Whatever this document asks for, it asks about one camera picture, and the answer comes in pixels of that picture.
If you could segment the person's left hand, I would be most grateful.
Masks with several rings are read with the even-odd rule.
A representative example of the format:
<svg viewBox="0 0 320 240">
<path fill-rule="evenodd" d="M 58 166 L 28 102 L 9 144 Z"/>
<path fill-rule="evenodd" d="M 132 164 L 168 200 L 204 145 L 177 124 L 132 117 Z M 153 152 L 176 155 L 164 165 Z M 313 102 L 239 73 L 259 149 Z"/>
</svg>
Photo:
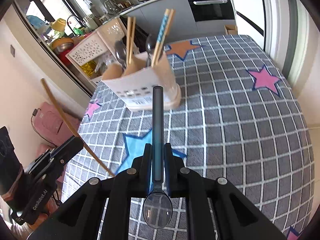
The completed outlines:
<svg viewBox="0 0 320 240">
<path fill-rule="evenodd" d="M 28 224 L 31 230 L 35 231 L 52 213 L 54 213 L 59 206 L 56 204 L 56 201 L 53 197 L 48 200 L 47 204 L 43 208 L 43 211 L 39 214 L 39 217 L 34 224 Z"/>
</svg>

